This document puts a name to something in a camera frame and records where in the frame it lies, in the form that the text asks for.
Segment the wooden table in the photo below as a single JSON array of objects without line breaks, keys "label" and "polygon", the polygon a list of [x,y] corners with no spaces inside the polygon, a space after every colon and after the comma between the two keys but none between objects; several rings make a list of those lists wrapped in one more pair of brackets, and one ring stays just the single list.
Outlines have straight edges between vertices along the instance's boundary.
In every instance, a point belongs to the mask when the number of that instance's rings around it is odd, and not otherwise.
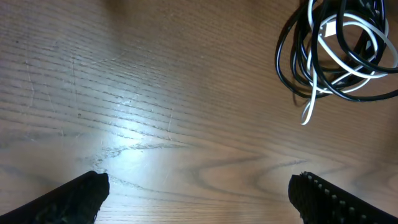
[{"label": "wooden table", "polygon": [[301,223],[287,184],[308,170],[398,215],[398,99],[330,96],[301,126],[274,70],[297,7],[2,0],[0,214],[95,170],[97,223]]}]

